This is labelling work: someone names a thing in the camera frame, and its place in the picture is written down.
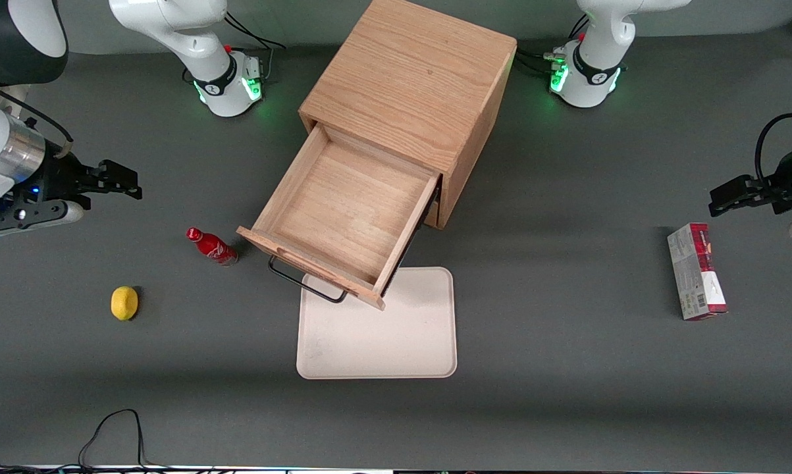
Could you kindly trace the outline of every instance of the red bottle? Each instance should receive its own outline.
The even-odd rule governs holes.
[[[200,229],[192,227],[188,229],[188,239],[197,244],[200,253],[211,260],[216,261],[223,267],[231,267],[237,262],[237,252],[235,249],[225,245],[223,240],[214,234],[204,234]]]

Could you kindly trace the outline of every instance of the red and white box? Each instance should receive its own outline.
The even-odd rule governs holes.
[[[700,321],[726,313],[724,292],[712,266],[709,225],[685,225],[668,236],[668,246],[682,319]]]

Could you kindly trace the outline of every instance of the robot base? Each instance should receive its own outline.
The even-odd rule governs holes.
[[[579,43],[579,40],[575,39],[563,46],[554,48],[553,52],[555,55],[570,58]],[[548,89],[562,97],[568,104],[588,109],[600,105],[606,99],[606,96],[615,90],[619,75],[621,75],[621,69],[618,69],[618,72],[612,78],[607,78],[603,84],[592,85],[589,84],[589,79],[577,70],[573,61],[566,60],[552,75],[551,85]]]
[[[257,57],[249,57],[239,51],[230,56],[236,63],[236,77],[221,95],[203,93],[197,84],[199,99],[215,116],[235,117],[246,112],[261,99],[261,64]]]

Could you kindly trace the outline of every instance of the black metal handle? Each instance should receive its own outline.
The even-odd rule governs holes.
[[[315,290],[314,288],[309,287],[305,283],[300,282],[299,280],[297,280],[296,278],[288,275],[287,273],[282,273],[281,271],[276,270],[276,267],[273,266],[273,261],[275,261],[275,260],[276,260],[276,256],[275,255],[270,255],[270,260],[267,261],[267,267],[270,269],[270,272],[273,272],[276,275],[284,278],[288,282],[296,283],[297,285],[299,285],[300,288],[306,289],[306,290],[310,291],[311,293],[314,293],[315,295],[319,296],[321,299],[324,299],[326,301],[330,301],[332,303],[342,303],[342,300],[346,299],[346,294],[347,293],[346,293],[345,290],[342,292],[342,294],[339,297],[332,298],[329,295],[324,294],[323,292],[320,292],[318,290]]]

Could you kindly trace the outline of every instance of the lemon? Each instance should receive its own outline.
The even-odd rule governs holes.
[[[112,293],[112,314],[121,321],[130,320],[138,311],[138,293],[131,287],[120,287]]]

